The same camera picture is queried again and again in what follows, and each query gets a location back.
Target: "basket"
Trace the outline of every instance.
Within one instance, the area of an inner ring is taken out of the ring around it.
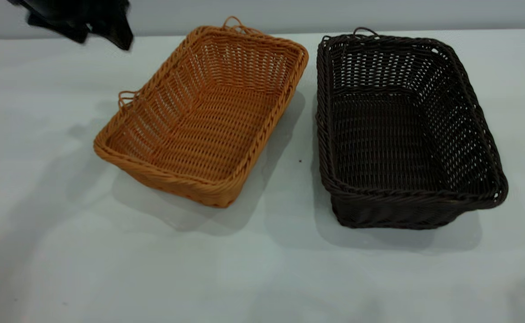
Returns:
[[[500,205],[508,181],[453,49],[359,29],[318,46],[320,174],[338,222],[433,229]]]
[[[293,41],[238,25],[192,31],[119,112],[94,149],[133,178],[227,207],[289,105],[308,62]]]

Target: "wicker basket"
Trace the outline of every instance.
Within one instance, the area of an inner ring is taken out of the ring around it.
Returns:
[[[338,222],[433,229],[500,205],[508,182],[453,49],[359,29],[318,46],[320,174]]]
[[[308,62],[293,41],[238,25],[195,29],[97,135],[96,153],[139,182],[227,207]]]

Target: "tan wicker basket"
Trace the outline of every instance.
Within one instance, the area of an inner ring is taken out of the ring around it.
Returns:
[[[94,142],[139,182],[199,203],[235,201],[308,62],[290,40],[238,25],[192,31]]]

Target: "white table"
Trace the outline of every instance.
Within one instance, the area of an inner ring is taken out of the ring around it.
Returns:
[[[319,34],[281,35],[310,62],[225,210],[92,150],[117,93],[182,37],[139,37],[131,53],[0,40],[0,323],[525,323],[525,30],[390,34],[457,51],[508,176],[502,206],[434,231],[338,225],[317,170]]]

